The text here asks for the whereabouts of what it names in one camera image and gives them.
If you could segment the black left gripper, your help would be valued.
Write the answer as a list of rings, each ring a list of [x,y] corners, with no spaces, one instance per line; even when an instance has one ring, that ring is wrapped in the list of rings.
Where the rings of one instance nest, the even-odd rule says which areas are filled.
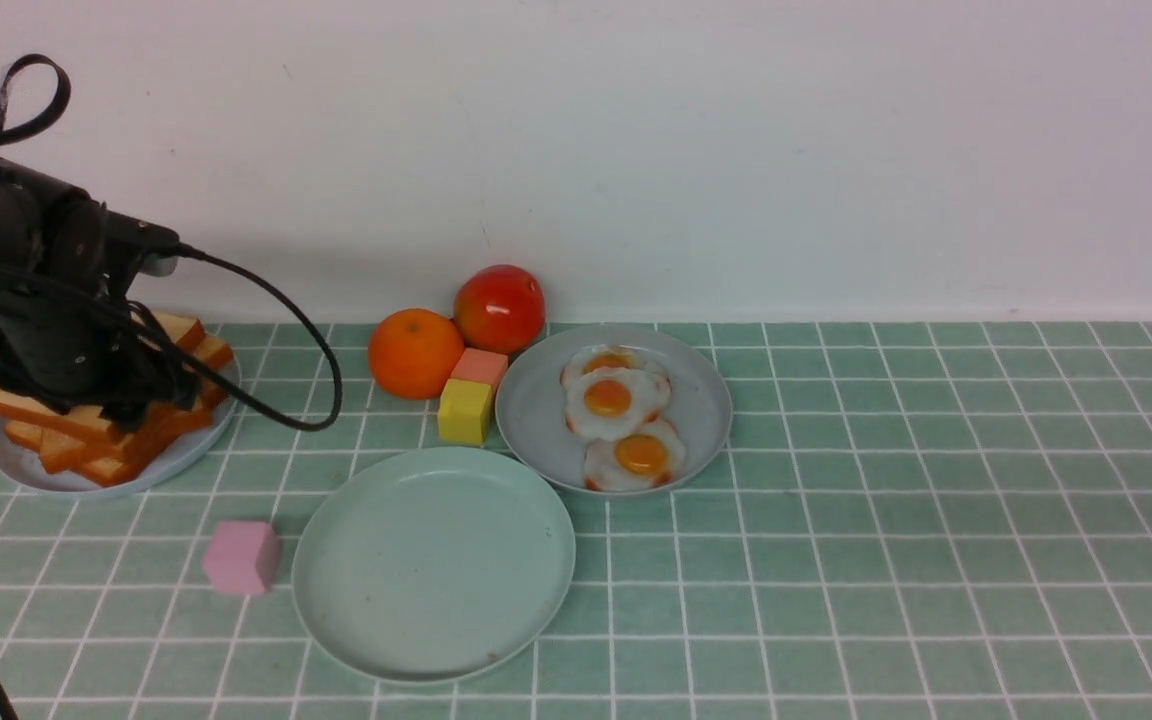
[[[118,427],[136,430],[150,404],[195,404],[202,379],[156,311],[131,301],[105,314],[37,293],[0,293],[0,387],[55,414],[101,406]]]

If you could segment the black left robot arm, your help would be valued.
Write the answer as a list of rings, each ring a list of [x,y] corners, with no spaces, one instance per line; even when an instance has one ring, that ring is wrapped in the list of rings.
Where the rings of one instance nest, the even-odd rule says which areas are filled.
[[[0,389],[124,432],[156,407],[192,409],[184,353],[126,296],[141,273],[169,275],[179,247],[177,232],[0,161]]]

